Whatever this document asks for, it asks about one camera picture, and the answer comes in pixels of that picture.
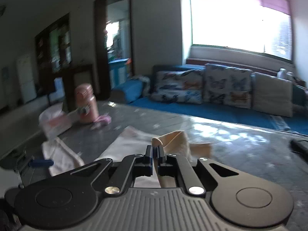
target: window frame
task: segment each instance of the window frame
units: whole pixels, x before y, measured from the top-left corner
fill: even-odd
[[[191,8],[191,0],[189,0],[190,2],[190,23],[191,23],[191,32],[193,32],[193,14],[192,14],[192,8]],[[269,57],[269,58],[273,58],[276,59],[278,61],[283,61],[286,62],[288,64],[294,65],[293,63],[293,58],[294,58],[294,20],[293,20],[293,13],[292,13],[292,8],[291,8],[291,4],[290,4],[290,0],[287,0],[288,4],[289,4],[289,9],[290,9],[290,21],[291,21],[291,33],[292,33],[292,51],[291,51],[291,59],[286,59],[286,58],[282,58],[279,56],[275,56],[275,55],[271,55],[268,53],[260,53],[260,52],[254,52],[254,51],[249,51],[249,50],[245,50],[245,49],[235,49],[235,48],[229,48],[229,47],[224,47],[224,46],[217,46],[217,45],[205,45],[205,44],[193,44],[193,33],[191,33],[191,43],[192,46],[197,46],[197,47],[206,47],[206,48],[218,48],[218,49],[226,49],[226,50],[236,50],[239,52],[244,52],[244,53],[249,53],[249,54],[255,54],[255,55],[260,55],[260,56],[265,56],[265,57]]]

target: ribbed gray panel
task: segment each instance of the ribbed gray panel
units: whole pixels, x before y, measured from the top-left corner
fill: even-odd
[[[24,226],[21,231],[36,231]],[[65,231],[243,231],[217,217],[205,200],[179,188],[130,188],[105,199],[83,223]],[[287,231],[283,226],[272,231]]]

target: blue sofa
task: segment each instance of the blue sofa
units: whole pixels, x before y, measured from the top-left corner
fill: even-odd
[[[152,74],[149,76],[151,79],[150,93],[153,90],[156,81],[156,72],[158,71],[185,71],[201,68],[203,67],[190,64],[181,66],[156,65],[153,67]],[[308,118],[304,113],[294,112],[292,118],[282,117],[283,121],[277,123],[277,119],[275,121],[271,115],[252,109],[212,103],[202,103],[198,105],[189,103],[156,102],[151,100],[149,97],[142,97],[142,89],[143,83],[140,80],[129,80],[126,83],[115,87],[112,93],[120,91],[124,97],[121,102],[137,107],[197,116],[217,121],[240,123],[282,131],[292,131],[308,135]],[[293,86],[293,104],[298,105],[299,108],[304,108],[306,106],[305,91],[300,86]]]

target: blue handle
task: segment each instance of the blue handle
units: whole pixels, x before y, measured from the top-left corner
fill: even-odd
[[[29,162],[29,167],[50,167],[54,164],[53,160],[36,159]]]

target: pink bottle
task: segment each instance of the pink bottle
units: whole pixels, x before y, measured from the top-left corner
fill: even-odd
[[[94,122],[98,116],[96,98],[90,83],[83,83],[75,89],[76,106],[80,114],[80,122]]]

